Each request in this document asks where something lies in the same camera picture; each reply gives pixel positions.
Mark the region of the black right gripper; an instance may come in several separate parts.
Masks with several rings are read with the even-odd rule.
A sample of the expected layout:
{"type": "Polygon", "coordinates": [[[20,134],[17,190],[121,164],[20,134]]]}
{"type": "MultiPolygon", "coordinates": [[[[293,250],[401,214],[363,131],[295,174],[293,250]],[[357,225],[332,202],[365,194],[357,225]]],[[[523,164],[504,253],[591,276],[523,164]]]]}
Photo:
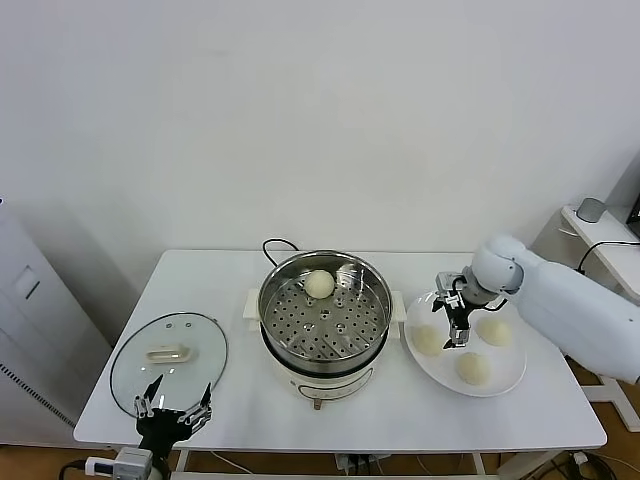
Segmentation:
{"type": "Polygon", "coordinates": [[[448,339],[443,349],[463,348],[469,341],[469,312],[459,292],[440,292],[433,302],[433,311],[443,309],[449,322],[448,339]]]}

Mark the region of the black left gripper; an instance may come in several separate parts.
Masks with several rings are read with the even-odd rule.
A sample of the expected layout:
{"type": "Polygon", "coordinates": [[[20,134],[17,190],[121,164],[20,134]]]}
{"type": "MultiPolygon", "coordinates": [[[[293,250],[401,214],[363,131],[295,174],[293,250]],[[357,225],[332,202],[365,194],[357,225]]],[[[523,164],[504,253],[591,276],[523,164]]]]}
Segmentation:
{"type": "Polygon", "coordinates": [[[208,384],[199,403],[185,413],[152,407],[152,401],[162,383],[160,374],[142,395],[134,399],[137,432],[141,436],[140,449],[172,449],[192,436],[192,430],[200,430],[212,416],[211,384],[208,384]]]}

